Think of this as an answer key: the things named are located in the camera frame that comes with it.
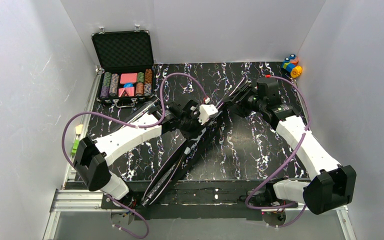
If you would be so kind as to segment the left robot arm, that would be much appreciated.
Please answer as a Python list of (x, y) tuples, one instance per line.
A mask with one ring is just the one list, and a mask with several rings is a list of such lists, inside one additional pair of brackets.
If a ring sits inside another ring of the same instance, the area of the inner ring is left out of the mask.
[(206, 133), (209, 122), (218, 112), (213, 104), (207, 102), (199, 104), (191, 100), (180, 108), (174, 103), (165, 106), (153, 97), (117, 130), (95, 139), (89, 136), (81, 139), (73, 166), (89, 191), (101, 191), (115, 200), (122, 200), (130, 189), (120, 176), (110, 170), (110, 166), (133, 148), (167, 132), (179, 130), (185, 141), (148, 185), (143, 199), (150, 202), (176, 180), (177, 171), (191, 156)]

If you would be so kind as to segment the black shuttlecock tube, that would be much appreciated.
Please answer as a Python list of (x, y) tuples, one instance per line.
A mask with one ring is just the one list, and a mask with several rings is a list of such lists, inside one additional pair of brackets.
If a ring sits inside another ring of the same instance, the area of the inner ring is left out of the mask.
[(146, 101), (140, 108), (129, 115), (124, 122), (132, 124), (134, 121), (138, 120), (141, 116), (146, 114), (151, 108), (156, 107), (159, 104), (160, 101), (158, 99)]

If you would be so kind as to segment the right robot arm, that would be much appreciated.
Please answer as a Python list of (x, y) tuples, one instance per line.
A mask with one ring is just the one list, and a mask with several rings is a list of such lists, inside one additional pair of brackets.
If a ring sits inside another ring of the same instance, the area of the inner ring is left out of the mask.
[[(238, 84), (222, 103), (233, 107), (236, 114), (246, 117), (260, 113), (270, 127), (292, 148), (291, 155), (274, 173), (248, 193), (245, 204), (250, 209), (288, 208), (304, 204), (313, 214), (320, 215), (353, 201), (357, 173), (351, 165), (342, 165), (318, 142), (310, 130), (311, 120), (304, 121), (294, 107), (283, 103), (279, 81), (284, 78), (265, 76), (255, 84)], [(295, 158), (303, 164), (310, 181), (275, 176)]]

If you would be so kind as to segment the black racket bag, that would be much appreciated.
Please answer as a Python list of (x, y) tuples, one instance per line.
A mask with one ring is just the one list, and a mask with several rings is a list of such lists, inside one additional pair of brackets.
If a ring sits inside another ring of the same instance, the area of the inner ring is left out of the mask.
[(163, 198), (198, 161), (199, 155), (205, 150), (208, 142), (213, 139), (228, 116), (229, 109), (225, 108), (226, 95), (216, 105), (218, 114), (205, 123), (204, 129), (198, 132), (180, 131), (184, 137), (184, 142), (163, 164), (144, 191), (141, 198), (143, 207), (148, 208)]

